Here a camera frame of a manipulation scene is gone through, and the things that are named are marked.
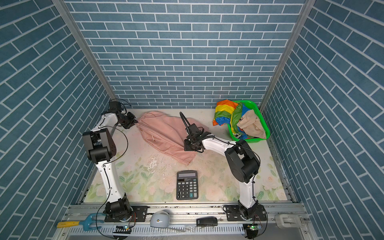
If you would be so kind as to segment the right circuit board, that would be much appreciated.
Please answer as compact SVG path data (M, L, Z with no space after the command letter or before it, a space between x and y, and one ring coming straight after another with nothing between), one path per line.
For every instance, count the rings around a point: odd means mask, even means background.
M245 231L245 238L254 240L258 236L261 226L258 224L243 224L243 229Z

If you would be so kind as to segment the grey tape measure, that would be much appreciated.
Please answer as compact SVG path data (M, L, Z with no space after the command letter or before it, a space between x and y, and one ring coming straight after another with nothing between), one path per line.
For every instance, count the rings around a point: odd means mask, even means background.
M154 213L150 219L150 226L152 228L166 229L170 225L170 215L165 211L158 211Z

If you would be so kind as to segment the rainbow striped shorts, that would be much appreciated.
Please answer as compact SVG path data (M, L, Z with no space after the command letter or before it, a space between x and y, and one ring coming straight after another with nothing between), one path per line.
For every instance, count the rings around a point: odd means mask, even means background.
M230 100L222 100L215 108L213 126L222 126L231 123L231 117L239 104Z

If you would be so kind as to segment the blue yellow hand fork tool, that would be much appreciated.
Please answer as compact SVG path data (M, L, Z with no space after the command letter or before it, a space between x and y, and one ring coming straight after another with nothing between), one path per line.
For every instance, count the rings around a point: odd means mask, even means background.
M57 228L69 228L73 226L83 226L84 231L93 231L100 228L99 224L103 224L103 220L98 220L97 214L93 213L86 217L84 221L64 221L57 224Z

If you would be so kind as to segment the aluminium front rail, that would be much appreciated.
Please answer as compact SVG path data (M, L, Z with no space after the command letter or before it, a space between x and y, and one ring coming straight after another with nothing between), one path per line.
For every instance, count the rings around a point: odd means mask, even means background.
M219 239L234 239L239 237L246 240L243 224L258 224L261 226L256 240L315 240L315 230L310 223L309 216L303 204L298 203L267 203L264 206L267 211L266 221L234 221L229 222L223 210L225 204L143 204L148 206L146 220L144 222L113 223L104 222L100 224L100 230L84 231L82 226L60 228L56 230L55 240L114 240L113 231L116 226L128 226L132 233L125 240L156 238L170 239L207 239L217 237ZM158 211L165 211L170 215L170 225L166 229L152 228L150 219ZM293 214L299 215L304 220L301 228L279 229L275 215ZM213 227L198 227L196 220L204 217L216 217L218 225Z

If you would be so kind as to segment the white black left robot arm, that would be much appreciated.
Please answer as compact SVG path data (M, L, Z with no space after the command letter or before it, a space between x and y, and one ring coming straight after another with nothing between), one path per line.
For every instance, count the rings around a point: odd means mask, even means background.
M129 129L138 122L126 106L131 104L123 99L110 100L108 110L101 114L95 127L83 133L87 157L96 165L104 183L107 195L104 213L110 222L127 222L134 212L120 184L115 157L118 150L112 137L118 126Z

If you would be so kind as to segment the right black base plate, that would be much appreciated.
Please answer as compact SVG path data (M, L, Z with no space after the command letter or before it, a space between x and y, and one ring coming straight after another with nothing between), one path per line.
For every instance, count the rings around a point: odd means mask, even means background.
M266 221L267 211L261 204L254 204L251 208L243 205L224 205L223 210L229 222L234 221Z

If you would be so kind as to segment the aluminium corner post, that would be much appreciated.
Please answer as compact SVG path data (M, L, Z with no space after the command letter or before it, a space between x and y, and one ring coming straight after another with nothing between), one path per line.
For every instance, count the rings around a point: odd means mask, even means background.
M77 44L79 45L80 49L82 50L83 54L87 58L90 66L95 71L97 77L99 78L101 84L104 86L107 94L109 95L110 99L116 99L117 96L115 95L111 85L109 84L104 72L102 71L99 63L97 62L94 54L92 53L86 39L84 38L83 34L81 33L81 30L79 29L74 17L70 13L65 1L62 0L52 0L54 6L58 10L60 16L64 20L65 24L69 28L71 34L75 38Z

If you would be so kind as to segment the left circuit board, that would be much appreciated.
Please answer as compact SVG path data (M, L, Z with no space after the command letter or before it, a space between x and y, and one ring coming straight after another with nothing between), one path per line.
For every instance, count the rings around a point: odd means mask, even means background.
M113 231L115 240L125 240L132 233L132 229L128 226L116 226Z

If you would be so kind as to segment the pink shorts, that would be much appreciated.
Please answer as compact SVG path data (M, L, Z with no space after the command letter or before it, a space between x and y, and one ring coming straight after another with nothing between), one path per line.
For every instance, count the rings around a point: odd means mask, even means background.
M158 111L147 112L140 117L136 126L144 141L180 164L189 165L197 155L196 152L184 150L184 140L188 134L180 117Z

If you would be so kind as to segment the black desk calculator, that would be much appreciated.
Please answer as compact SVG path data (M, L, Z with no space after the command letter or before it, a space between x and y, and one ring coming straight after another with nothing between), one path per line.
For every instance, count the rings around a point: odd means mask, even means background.
M199 198L198 172L192 170L177 172L176 193L179 201L197 200Z

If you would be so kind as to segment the black key fob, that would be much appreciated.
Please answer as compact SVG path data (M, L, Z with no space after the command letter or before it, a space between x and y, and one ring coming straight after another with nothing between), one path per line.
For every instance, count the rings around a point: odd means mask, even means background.
M218 225L218 219L216 217L204 217L196 220L198 227L213 227Z

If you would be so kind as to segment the beige shorts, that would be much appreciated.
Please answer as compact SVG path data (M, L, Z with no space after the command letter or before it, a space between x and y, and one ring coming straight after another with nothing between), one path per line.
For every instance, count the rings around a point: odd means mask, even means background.
M249 138L266 138L266 131L262 126L260 118L253 110L248 110L237 123L239 127Z

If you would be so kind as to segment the green plastic basket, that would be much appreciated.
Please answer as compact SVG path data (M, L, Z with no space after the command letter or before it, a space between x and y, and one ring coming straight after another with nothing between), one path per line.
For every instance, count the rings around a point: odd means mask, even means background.
M232 140L257 143L268 139L270 130L256 103L248 100L235 103L238 105L232 112L228 124Z

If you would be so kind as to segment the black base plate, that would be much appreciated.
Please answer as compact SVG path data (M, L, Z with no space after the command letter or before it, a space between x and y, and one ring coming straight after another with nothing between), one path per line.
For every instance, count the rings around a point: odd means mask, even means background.
M130 209L125 207L105 208L103 213L106 215L105 222L128 223L128 222L144 222L146 220L148 206L131 206Z
M254 204L251 208L243 205L224 205L223 210L229 222L234 221L266 221L267 211L261 204Z

